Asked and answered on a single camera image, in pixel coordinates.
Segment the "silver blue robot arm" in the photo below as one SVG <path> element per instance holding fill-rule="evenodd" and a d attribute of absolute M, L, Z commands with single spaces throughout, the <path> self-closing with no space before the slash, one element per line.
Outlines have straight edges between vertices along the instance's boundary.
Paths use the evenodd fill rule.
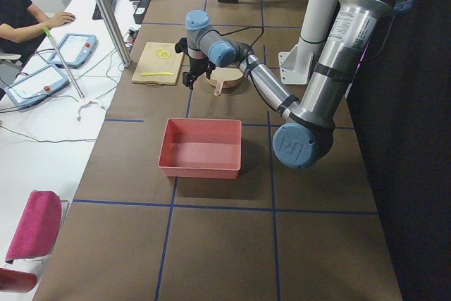
<path fill-rule="evenodd" d="M 334 114 L 383 17 L 412 5 L 413 0 L 309 0 L 298 43 L 281 55 L 275 76 L 250 45 L 227 39 L 201 10 L 185 18 L 187 34 L 175 51 L 187 55 L 190 69 L 183 84 L 192 87 L 201 75 L 233 65 L 285 123 L 273 136 L 278 160 L 306 168 L 325 156 L 333 144 Z M 303 97 L 290 93 L 287 82 L 306 85 Z"/>

